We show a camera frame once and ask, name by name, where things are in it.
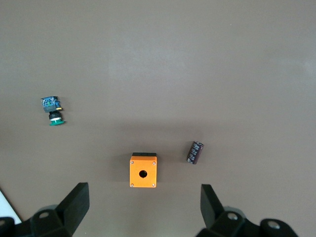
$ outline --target black hole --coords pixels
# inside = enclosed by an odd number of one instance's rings
[[[139,172],[139,176],[142,177],[142,178],[145,178],[147,176],[147,172],[142,170]]]

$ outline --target silver screw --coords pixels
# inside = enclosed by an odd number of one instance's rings
[[[233,221],[238,220],[238,217],[237,217],[237,215],[235,213],[230,212],[230,213],[227,214],[227,216],[228,216],[229,219],[231,219]]]
[[[270,226],[272,229],[280,229],[280,225],[275,221],[268,221],[268,226]]]
[[[39,218],[45,218],[45,217],[47,217],[47,216],[49,216],[49,213],[48,212],[43,212],[41,215],[39,215]]]

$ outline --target black cylindrical capacitor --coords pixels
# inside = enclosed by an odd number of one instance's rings
[[[190,164],[196,164],[198,162],[198,158],[201,155],[202,149],[204,145],[201,142],[193,142],[189,154],[187,162]]]

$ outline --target bolt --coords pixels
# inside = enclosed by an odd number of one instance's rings
[[[49,216],[49,213],[48,212],[43,212],[41,215],[39,215],[39,218],[45,218],[45,217],[47,217],[47,216]]]
[[[268,221],[268,226],[270,226],[272,229],[280,229],[280,225],[275,221]]]
[[[237,215],[235,213],[230,212],[230,213],[227,214],[227,216],[228,216],[229,219],[231,219],[233,221],[238,220],[238,217],[237,217]]]

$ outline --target orange box with black hole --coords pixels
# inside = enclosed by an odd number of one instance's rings
[[[129,185],[132,188],[157,186],[156,153],[133,153],[129,162]]]

